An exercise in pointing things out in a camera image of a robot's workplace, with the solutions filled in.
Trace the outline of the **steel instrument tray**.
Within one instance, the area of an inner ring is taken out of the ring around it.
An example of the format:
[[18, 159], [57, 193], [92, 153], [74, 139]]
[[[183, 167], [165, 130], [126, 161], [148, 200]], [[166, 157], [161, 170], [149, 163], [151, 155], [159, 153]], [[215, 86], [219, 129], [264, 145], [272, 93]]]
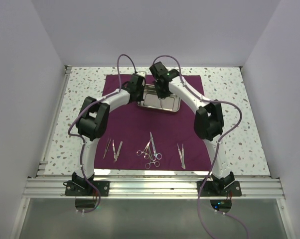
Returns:
[[[143, 99], [143, 101], [137, 102], [138, 106], [162, 111], [154, 85], [146, 84]], [[172, 113], [179, 111], [180, 102], [180, 97], [175, 94], [171, 94], [169, 97], [162, 99], [163, 111]]]

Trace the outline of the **purple cloth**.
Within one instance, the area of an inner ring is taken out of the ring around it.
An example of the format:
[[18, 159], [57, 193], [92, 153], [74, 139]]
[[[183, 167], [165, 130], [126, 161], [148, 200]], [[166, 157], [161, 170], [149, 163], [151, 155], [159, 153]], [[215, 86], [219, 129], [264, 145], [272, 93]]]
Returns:
[[[162, 154], [159, 170], [182, 170], [177, 144], [184, 145], [184, 162], [187, 171], [207, 171], [211, 163], [204, 142], [194, 132], [194, 113], [180, 103], [175, 113], [143, 108], [133, 102], [121, 106], [109, 114], [107, 129], [100, 138], [94, 167], [96, 169], [144, 170], [146, 160], [137, 156], [153, 135], [157, 152]], [[109, 150], [103, 159], [107, 139]], [[119, 158], [114, 162], [112, 142], [118, 149], [123, 142]]]

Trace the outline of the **steel hemostat forceps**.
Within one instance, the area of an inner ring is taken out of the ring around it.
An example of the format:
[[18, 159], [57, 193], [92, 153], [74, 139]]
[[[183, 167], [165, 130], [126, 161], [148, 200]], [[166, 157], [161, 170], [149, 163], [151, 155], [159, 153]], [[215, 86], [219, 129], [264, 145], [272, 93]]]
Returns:
[[160, 163], [157, 161], [156, 157], [154, 154], [152, 154], [150, 150], [150, 143], [151, 141], [148, 142], [146, 150], [145, 150], [145, 155], [144, 158], [148, 160], [148, 163], [145, 164], [146, 170], [149, 170], [152, 166], [154, 167], [159, 167]]
[[151, 156], [150, 143], [151, 143], [151, 140], [148, 141], [148, 143], [146, 144], [146, 146], [143, 150], [138, 150], [136, 152], [137, 156], [143, 155], [145, 159], [150, 159], [150, 156]]

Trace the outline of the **steel forceps tweezers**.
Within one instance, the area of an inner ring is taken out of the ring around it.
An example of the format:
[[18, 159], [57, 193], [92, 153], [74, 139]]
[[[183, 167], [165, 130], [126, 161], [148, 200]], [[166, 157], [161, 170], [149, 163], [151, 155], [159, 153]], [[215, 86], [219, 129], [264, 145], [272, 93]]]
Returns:
[[106, 147], [105, 147], [105, 151], [104, 151], [104, 155], [103, 155], [103, 159], [105, 159], [105, 157], [106, 157], [106, 154], [107, 154], [107, 152], [109, 150], [110, 143], [111, 143], [111, 138], [108, 138], [107, 139], [107, 143], [106, 143]]

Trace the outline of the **curved tip steel tweezers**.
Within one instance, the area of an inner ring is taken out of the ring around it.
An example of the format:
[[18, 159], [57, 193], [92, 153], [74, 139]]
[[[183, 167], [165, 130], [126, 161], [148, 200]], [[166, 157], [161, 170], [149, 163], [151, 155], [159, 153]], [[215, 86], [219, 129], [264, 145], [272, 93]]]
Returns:
[[118, 149], [116, 149], [115, 142], [114, 141], [112, 142], [112, 148], [113, 148], [113, 153], [114, 153], [114, 162], [117, 162], [117, 160], [119, 158], [122, 145], [123, 145], [123, 142], [121, 141], [118, 146]]

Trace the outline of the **steel surgical scissors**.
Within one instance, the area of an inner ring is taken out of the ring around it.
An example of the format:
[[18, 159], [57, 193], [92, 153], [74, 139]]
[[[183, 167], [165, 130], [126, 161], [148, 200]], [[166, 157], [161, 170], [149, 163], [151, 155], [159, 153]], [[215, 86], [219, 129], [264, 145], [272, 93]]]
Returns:
[[153, 135], [152, 135], [151, 132], [150, 132], [150, 140], [151, 140], [151, 143], [152, 143], [153, 156], [154, 156], [155, 160], [161, 160], [162, 159], [162, 154], [157, 152], [156, 147], [155, 147], [155, 143], [154, 143], [154, 138], [153, 138]]

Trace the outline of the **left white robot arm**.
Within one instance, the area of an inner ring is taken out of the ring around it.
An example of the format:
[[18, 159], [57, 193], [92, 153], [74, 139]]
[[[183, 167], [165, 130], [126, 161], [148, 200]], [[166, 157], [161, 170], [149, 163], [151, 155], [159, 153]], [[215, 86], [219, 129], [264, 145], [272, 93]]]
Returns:
[[143, 99], [146, 75], [145, 71], [135, 72], [129, 81], [113, 92], [98, 99], [87, 97], [79, 115], [71, 124], [68, 134], [83, 140], [79, 169], [72, 174], [72, 182], [82, 195], [87, 196], [93, 192], [95, 157], [90, 153], [97, 147], [99, 139], [106, 131], [110, 112]]

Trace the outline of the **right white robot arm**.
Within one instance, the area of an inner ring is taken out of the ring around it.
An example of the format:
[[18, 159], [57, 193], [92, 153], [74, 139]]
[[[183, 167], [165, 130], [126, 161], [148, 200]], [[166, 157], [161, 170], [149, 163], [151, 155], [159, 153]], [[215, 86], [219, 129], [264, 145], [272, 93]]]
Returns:
[[193, 111], [194, 131], [203, 140], [213, 169], [212, 189], [217, 195], [225, 195], [235, 181], [223, 149], [217, 141], [223, 133], [224, 119], [220, 103], [206, 98], [193, 88], [176, 69], [168, 70], [161, 62], [150, 66], [155, 78], [154, 86], [159, 98], [177, 95]]

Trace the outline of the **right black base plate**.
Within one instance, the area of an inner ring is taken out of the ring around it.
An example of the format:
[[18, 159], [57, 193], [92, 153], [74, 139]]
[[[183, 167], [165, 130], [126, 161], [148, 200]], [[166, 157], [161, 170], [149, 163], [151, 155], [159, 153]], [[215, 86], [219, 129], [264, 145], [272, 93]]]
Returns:
[[231, 171], [224, 178], [218, 179], [211, 175], [212, 180], [207, 180], [200, 191], [203, 180], [196, 182], [197, 192], [202, 197], [226, 197], [226, 196], [242, 196], [240, 182], [235, 180], [235, 176]]

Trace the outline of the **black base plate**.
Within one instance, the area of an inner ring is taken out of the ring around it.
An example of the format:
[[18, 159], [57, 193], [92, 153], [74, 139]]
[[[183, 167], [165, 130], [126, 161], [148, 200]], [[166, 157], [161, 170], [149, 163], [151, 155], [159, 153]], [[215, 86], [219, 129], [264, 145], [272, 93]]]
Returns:
[[65, 196], [102, 196], [107, 197], [110, 190], [110, 182], [105, 180], [94, 180], [94, 175], [88, 178], [88, 183], [84, 178], [73, 173], [71, 180], [63, 182]]
[[240, 182], [235, 180], [235, 176], [231, 171], [224, 178], [218, 179], [211, 175], [212, 180], [207, 180], [200, 191], [203, 180], [196, 182], [197, 192], [202, 197], [226, 197], [226, 196], [242, 196]]

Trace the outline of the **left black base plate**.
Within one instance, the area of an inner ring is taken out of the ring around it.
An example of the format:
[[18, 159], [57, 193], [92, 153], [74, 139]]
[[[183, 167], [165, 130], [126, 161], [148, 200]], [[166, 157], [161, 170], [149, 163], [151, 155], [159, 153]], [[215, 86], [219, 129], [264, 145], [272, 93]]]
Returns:
[[65, 196], [102, 196], [107, 197], [110, 190], [110, 182], [105, 180], [94, 180], [94, 175], [88, 178], [88, 183], [84, 178], [73, 173], [71, 180], [63, 182]]

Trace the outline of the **aluminium frame rail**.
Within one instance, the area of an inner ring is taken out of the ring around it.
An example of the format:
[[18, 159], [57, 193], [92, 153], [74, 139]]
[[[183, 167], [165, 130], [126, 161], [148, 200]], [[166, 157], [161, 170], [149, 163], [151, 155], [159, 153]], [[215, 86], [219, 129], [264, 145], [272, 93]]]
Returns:
[[[93, 219], [104, 216], [107, 226], [127, 231], [142, 227], [133, 205], [142, 208], [146, 203], [156, 207], [141, 213], [149, 222], [150, 237], [166, 238], [168, 232], [205, 231], [197, 215], [196, 182], [205, 176], [204, 171], [103, 170], [95, 171], [98, 180], [110, 181], [109, 197], [92, 213], [80, 215], [74, 208], [74, 197], [65, 195], [64, 181], [74, 170], [75, 140], [66, 136], [66, 120], [73, 116], [73, 108], [88, 93], [100, 95], [107, 75], [117, 72], [115, 67], [67, 66], [61, 97], [48, 143], [40, 161], [37, 175], [29, 178], [12, 229], [13, 239], [78, 238], [91, 229], [98, 237], [110, 236], [110, 230], [101, 232]], [[198, 75], [208, 96], [232, 101], [243, 112], [243, 121], [223, 141], [226, 157], [236, 179], [240, 182], [242, 196], [233, 197], [230, 214], [244, 222], [236, 221], [213, 210], [203, 208], [216, 222], [225, 222], [221, 237], [244, 238], [249, 231], [253, 239], [294, 239], [296, 237], [289, 218], [285, 194], [280, 179], [270, 175], [261, 146], [251, 106], [239, 67], [183, 67], [186, 75]]]

